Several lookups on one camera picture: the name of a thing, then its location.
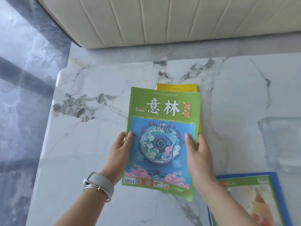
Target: barcode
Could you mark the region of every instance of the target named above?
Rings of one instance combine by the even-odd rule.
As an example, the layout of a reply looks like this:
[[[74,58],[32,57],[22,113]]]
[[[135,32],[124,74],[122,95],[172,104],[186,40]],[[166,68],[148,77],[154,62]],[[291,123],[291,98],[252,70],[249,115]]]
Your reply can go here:
[[[258,178],[258,183],[262,184],[262,183],[268,183],[268,178]]]
[[[131,183],[131,184],[135,184],[136,179],[135,178],[124,178],[124,183]]]

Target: gray watch strap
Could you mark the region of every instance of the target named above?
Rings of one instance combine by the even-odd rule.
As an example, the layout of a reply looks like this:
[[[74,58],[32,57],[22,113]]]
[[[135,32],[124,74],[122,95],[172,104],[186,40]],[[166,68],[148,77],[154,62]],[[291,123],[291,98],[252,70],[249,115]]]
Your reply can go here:
[[[113,184],[104,176],[92,172],[85,180],[84,180],[84,186],[88,185],[89,183],[94,183],[95,185],[98,185],[105,189],[110,197],[113,196],[114,193],[114,186]]]

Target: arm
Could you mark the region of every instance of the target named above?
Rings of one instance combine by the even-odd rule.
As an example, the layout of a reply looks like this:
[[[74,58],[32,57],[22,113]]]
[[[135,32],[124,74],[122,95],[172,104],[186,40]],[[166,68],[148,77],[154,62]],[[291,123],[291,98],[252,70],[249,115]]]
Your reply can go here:
[[[252,217],[223,188],[215,178],[209,146],[199,133],[198,149],[188,133],[185,134],[187,165],[196,190],[209,206],[220,226],[258,226]]]
[[[133,133],[118,135],[111,146],[109,157],[100,174],[115,186],[121,179],[129,160],[129,151],[133,141]],[[60,217],[54,226],[94,226],[99,218],[107,195],[95,189],[85,189],[71,207]]]

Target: transparent plastic container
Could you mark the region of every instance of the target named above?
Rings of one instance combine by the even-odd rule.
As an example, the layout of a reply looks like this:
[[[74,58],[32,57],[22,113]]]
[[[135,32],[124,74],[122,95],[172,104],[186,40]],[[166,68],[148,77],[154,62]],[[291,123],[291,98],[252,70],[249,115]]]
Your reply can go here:
[[[301,173],[301,117],[266,117],[258,126],[270,170]]]

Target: pink wave illustration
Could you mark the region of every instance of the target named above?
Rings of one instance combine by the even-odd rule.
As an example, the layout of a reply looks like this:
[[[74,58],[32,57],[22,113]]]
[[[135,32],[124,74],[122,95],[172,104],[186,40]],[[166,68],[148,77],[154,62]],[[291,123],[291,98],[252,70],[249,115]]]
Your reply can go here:
[[[179,173],[173,172],[172,174],[168,174],[163,179],[163,182],[171,183],[176,186],[180,186],[186,189],[189,189],[190,185],[184,184],[184,178],[177,177]]]
[[[164,156],[166,156],[166,157],[170,156],[171,151],[172,151],[172,146],[171,147],[166,147]]]
[[[138,169],[131,168],[130,173],[125,171],[125,176],[150,179],[148,172],[145,169],[142,169],[141,166],[137,166],[137,168]]]

